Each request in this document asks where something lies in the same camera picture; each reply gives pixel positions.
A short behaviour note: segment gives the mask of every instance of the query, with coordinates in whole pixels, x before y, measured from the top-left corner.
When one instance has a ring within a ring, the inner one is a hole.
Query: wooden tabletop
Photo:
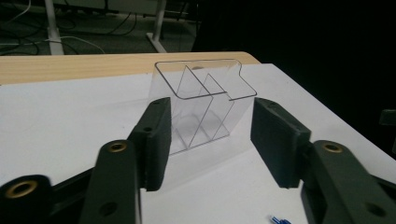
[[[245,52],[5,56],[0,58],[0,85],[152,73],[156,62],[212,59],[260,63]]]

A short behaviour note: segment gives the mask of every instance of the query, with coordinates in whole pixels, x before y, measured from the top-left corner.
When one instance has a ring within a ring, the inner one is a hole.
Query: clear acrylic box
[[[175,154],[230,135],[257,92],[237,60],[155,63],[148,102],[170,97]]]

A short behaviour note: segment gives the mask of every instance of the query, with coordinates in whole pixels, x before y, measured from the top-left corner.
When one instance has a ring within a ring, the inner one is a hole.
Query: white table surface
[[[396,183],[396,162],[272,64],[244,65],[258,96],[348,147],[372,175]],[[151,75],[0,86],[0,185],[21,175],[57,184],[93,167],[99,148],[124,139],[147,105]],[[306,223],[300,189],[279,189],[249,140],[252,106],[230,137],[169,159],[163,187],[142,190],[146,223]]]

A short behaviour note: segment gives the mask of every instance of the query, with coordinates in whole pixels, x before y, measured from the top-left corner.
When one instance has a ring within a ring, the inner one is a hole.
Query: transparent plastic container
[[[149,101],[170,97],[175,154],[230,135],[257,92],[237,60],[155,63]]]

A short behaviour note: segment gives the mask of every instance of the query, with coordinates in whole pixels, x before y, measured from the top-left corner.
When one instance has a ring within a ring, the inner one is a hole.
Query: metal stand leg
[[[155,18],[154,33],[147,33],[146,36],[151,42],[152,46],[159,53],[166,53],[163,45],[160,43],[161,28],[163,26],[163,14],[165,13],[166,0],[159,0],[157,6],[157,16]]]
[[[59,36],[59,30],[56,27],[55,10],[53,8],[52,0],[46,0],[46,10],[49,21],[48,33],[49,33],[49,41],[50,41],[49,42],[50,53],[52,55],[64,55],[64,48],[62,46],[61,43],[62,41]]]

